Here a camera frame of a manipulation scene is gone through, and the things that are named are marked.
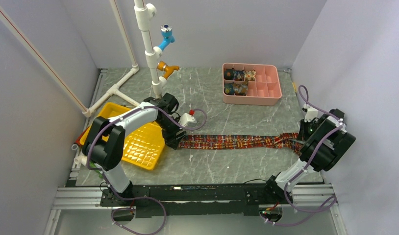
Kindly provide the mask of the multicolour patterned necktie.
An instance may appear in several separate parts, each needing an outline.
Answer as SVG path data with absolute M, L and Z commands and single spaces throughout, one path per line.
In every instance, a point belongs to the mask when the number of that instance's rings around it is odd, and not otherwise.
M 297 140 L 298 133 L 282 133 L 277 136 L 260 135 L 187 135 L 178 148 L 201 150 L 232 150 L 249 148 L 289 148 L 300 153 L 303 144 Z

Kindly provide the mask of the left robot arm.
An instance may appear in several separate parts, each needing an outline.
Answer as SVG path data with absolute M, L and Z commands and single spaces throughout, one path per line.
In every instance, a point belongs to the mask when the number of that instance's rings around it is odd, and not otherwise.
M 93 120 L 82 147 L 87 163 L 93 170 L 101 171 L 113 193 L 113 199 L 121 206 L 129 204 L 134 196 L 133 184 L 126 177 L 120 164 L 125 138 L 149 122 L 156 122 L 162 129 L 165 145 L 177 149 L 186 135 L 178 121 L 171 115 L 179 107 L 178 100 L 166 93 L 161 98 L 148 97 L 136 108 L 110 119 L 97 117 Z

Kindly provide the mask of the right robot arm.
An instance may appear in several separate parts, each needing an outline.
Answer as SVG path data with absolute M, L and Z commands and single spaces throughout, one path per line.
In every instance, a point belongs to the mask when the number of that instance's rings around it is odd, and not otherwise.
M 286 171 L 271 176 L 262 189 L 262 198 L 267 203 L 291 199 L 289 193 L 308 174 L 331 170 L 356 141 L 346 130 L 345 113 L 330 110 L 311 122 L 301 123 L 299 139 L 305 140 L 300 148 L 298 160 Z

